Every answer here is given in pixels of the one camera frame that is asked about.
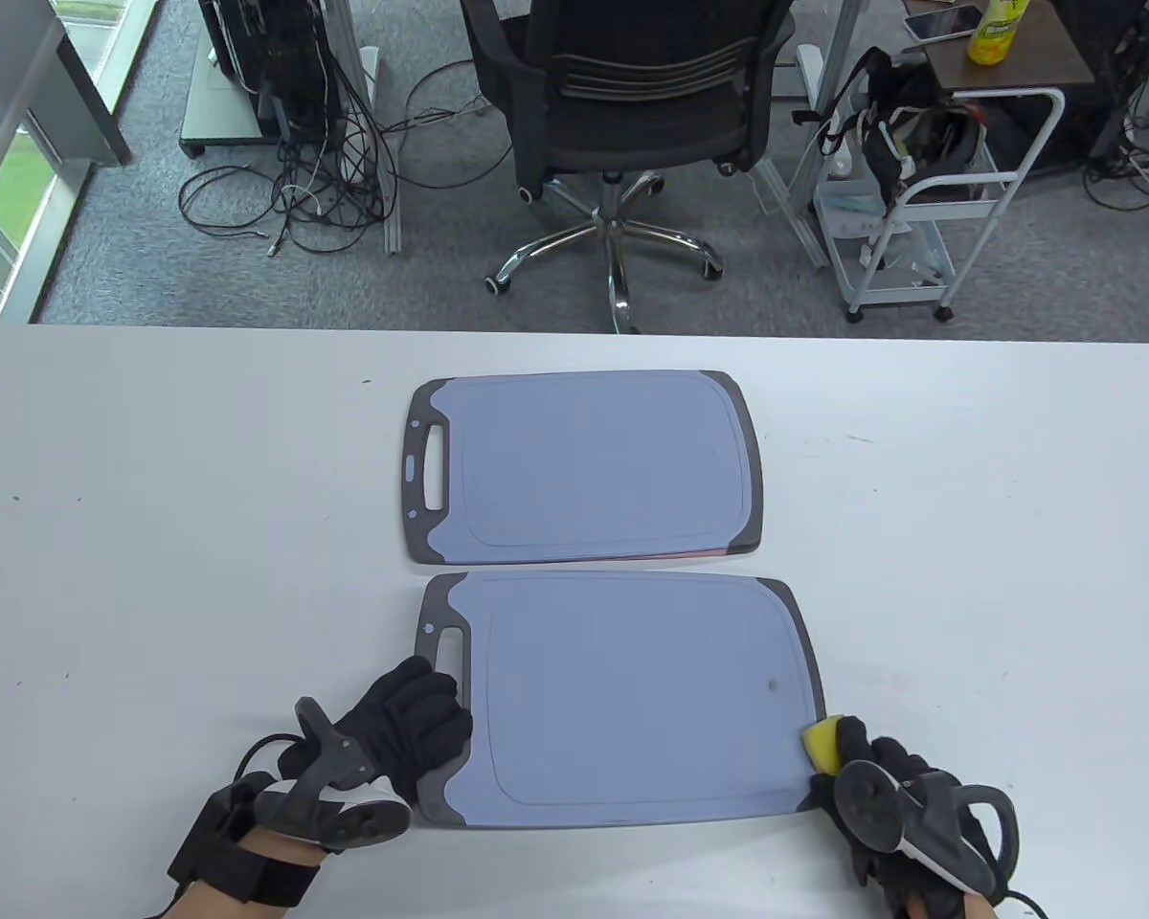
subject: white table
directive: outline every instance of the white table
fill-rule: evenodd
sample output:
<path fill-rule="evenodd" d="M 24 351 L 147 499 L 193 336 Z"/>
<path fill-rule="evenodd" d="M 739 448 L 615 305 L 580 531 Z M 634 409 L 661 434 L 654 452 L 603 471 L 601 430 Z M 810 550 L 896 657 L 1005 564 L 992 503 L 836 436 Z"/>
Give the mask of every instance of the white table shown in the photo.
<path fill-rule="evenodd" d="M 1021 823 L 1054 919 L 1149 917 L 1149 346 L 0 325 L 0 917 L 119 919 L 247 744 L 410 649 L 399 515 L 433 377 L 731 372 L 830 710 Z M 419 829 L 325 919 L 880 916 L 820 814 Z M 1003 917 L 1023 916 L 1017 904 Z"/>

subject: hand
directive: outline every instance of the hand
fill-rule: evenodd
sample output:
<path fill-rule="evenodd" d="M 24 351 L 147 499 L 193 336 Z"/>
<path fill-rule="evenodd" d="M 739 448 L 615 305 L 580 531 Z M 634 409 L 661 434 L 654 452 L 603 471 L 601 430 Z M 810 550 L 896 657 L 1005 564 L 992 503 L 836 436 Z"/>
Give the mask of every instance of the hand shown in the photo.
<path fill-rule="evenodd" d="M 379 677 L 334 724 L 355 739 L 395 793 L 417 804 L 417 780 L 460 756 L 473 734 L 473 717 L 456 701 L 456 682 L 434 673 L 425 657 L 408 657 Z M 294 743 L 277 759 L 282 779 L 298 779 L 318 750 Z"/>
<path fill-rule="evenodd" d="M 854 760 L 869 760 L 877 763 L 886 772 L 893 775 L 899 782 L 909 782 L 926 772 L 933 772 L 924 757 L 907 752 L 907 748 L 893 737 L 878 737 L 869 743 L 867 729 L 859 718 L 842 718 L 836 724 L 838 755 L 842 765 Z M 851 867 L 855 872 L 855 880 L 859 886 L 867 883 L 869 876 L 873 876 L 885 891 L 887 905 L 894 919 L 969 919 L 978 916 L 979 908 L 985 905 L 979 897 L 965 897 L 958 888 L 946 880 L 934 875 L 911 858 L 907 858 L 902 852 L 876 852 L 865 848 L 862 841 L 856 840 L 847 826 L 842 823 L 834 804 L 833 775 L 819 773 L 813 775 L 811 782 L 811 800 L 818 808 L 825 810 L 833 819 L 834 826 L 847 839 L 851 847 Z M 982 832 L 982 826 L 978 819 L 970 813 L 969 808 L 958 811 L 958 819 L 962 825 L 962 836 L 965 841 L 978 850 L 982 858 L 990 866 L 992 874 L 996 875 L 997 889 L 992 904 L 998 903 L 1008 896 L 1004 876 L 996 864 L 995 854 L 992 845 L 987 843 L 987 836 Z M 982 914 L 990 914 L 990 910 L 982 911 Z"/>

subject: yellow sponge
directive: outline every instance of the yellow sponge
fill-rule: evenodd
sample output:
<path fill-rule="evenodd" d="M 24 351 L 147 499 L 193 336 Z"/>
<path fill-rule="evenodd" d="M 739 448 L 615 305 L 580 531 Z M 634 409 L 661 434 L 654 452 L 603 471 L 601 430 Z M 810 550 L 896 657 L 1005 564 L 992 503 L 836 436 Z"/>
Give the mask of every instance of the yellow sponge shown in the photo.
<path fill-rule="evenodd" d="M 841 715 L 832 715 L 813 724 L 802 735 L 808 758 L 817 772 L 836 775 L 842 771 L 842 760 L 838 756 L 838 723 L 841 720 Z"/>

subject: office chair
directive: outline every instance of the office chair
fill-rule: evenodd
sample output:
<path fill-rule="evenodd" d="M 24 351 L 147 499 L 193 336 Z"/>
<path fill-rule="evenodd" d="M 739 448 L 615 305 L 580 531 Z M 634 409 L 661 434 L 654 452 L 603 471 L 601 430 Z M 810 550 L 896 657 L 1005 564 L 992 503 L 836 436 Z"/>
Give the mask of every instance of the office chair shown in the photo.
<path fill-rule="evenodd" d="M 709 242 L 626 217 L 661 192 L 654 170 L 709 159 L 720 175 L 747 171 L 766 153 L 771 75 L 795 31 L 792 0 L 532 0 L 500 20 L 494 0 L 461 0 L 481 92 L 506 115 L 519 198 L 543 193 L 584 221 L 517 249 L 485 285 L 510 287 L 520 264 L 595 238 L 608 264 L 617 332 L 630 323 L 623 237 L 674 246 L 723 277 Z M 629 185 L 624 172 L 640 171 Z M 561 179 L 600 172 L 600 204 Z"/>

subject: smartphone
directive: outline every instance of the smartphone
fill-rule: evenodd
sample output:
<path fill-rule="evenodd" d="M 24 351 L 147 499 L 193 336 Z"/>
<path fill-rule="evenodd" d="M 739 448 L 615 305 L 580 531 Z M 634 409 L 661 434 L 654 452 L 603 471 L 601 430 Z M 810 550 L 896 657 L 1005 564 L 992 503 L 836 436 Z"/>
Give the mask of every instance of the smartphone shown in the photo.
<path fill-rule="evenodd" d="M 907 31 L 919 44 L 943 43 L 948 38 L 961 38 L 977 30 L 982 22 L 982 9 L 978 6 L 955 6 L 936 9 L 919 16 L 908 16 Z"/>

